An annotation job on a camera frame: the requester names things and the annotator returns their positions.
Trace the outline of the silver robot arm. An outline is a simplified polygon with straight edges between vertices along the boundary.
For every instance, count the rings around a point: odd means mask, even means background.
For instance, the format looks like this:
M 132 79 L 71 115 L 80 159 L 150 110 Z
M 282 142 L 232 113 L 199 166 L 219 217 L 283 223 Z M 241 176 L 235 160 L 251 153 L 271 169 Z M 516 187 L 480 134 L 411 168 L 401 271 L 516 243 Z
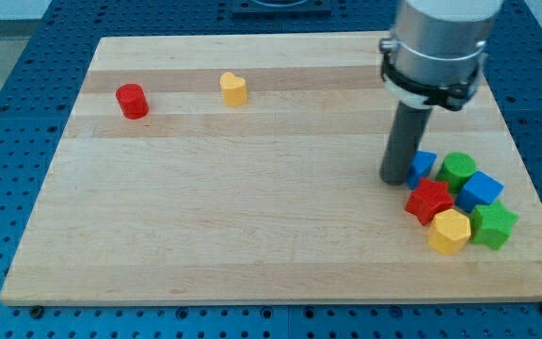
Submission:
M 459 111 L 483 77 L 486 46 L 503 0 L 402 0 L 380 40 L 381 78 L 414 109 Z

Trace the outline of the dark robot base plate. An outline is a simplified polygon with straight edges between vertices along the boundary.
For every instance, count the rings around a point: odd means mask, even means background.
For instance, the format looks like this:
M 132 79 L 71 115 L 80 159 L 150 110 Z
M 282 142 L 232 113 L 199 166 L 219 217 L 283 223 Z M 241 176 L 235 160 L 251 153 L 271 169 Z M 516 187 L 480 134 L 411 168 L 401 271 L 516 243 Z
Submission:
M 253 15 L 330 14 L 332 0 L 231 0 L 231 14 Z

